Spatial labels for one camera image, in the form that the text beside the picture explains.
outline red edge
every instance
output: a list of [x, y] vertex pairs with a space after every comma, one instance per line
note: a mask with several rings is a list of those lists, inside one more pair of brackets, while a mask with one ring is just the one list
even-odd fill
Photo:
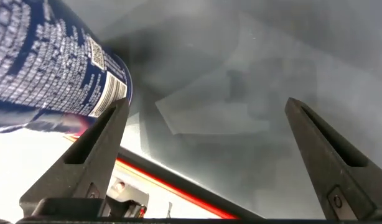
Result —
[[192, 195], [190, 195], [190, 194], [188, 194], [188, 193], [186, 193], [186, 192], [184, 192], [184, 191], [182, 191], [176, 187], [171, 186], [170, 184], [164, 182], [163, 180], [160, 180], [159, 178], [154, 177], [151, 174], [148, 174], [147, 172], [144, 172], [143, 170], [140, 170], [139, 168], [134, 167], [134, 166], [126, 163], [122, 159], [117, 158], [116, 161], [120, 162], [122, 166], [128, 167], [131, 170], [135, 170], [136, 172], [142, 174], [145, 179], [157, 184], [158, 186], [162, 187], [163, 189], [166, 189], [169, 192], [176, 194], [177, 196], [193, 203], [194, 205], [197, 205], [197, 206], [199, 206], [199, 207], [201, 207], [201, 208], [203, 208], [209, 212], [212, 212], [213, 214], [219, 216], [220, 218], [236, 219], [235, 216], [230, 215], [229, 213], [226, 213], [223, 210], [220, 210], [219, 208], [216, 208], [213, 205], [210, 205], [210, 204], [204, 202], [203, 200], [200, 200], [197, 197], [194, 197], [194, 196], [192, 196]]

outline glass surface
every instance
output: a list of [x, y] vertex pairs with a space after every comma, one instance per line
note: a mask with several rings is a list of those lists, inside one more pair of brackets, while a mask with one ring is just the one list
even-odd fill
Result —
[[307, 103], [382, 168], [382, 1], [70, 1], [134, 82], [123, 146], [267, 218], [324, 218]]

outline barcode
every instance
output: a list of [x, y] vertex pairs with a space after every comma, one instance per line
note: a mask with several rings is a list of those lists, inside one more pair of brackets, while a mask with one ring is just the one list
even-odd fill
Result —
[[107, 71], [103, 93], [89, 116], [99, 117], [112, 102], [126, 97], [127, 91], [128, 86]]
[[88, 37], [88, 40], [91, 47], [91, 63], [105, 70], [103, 49], [91, 37]]

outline blue can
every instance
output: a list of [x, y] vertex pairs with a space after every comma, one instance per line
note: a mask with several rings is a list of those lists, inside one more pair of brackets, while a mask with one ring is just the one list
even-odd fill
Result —
[[81, 134], [120, 98], [129, 70], [58, 0], [0, 0], [0, 132]]

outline can label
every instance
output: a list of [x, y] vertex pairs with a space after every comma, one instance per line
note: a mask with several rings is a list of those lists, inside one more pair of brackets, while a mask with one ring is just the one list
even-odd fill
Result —
[[62, 2], [0, 0], [0, 111], [26, 111], [16, 124], [41, 113], [96, 118], [131, 94], [125, 64]]

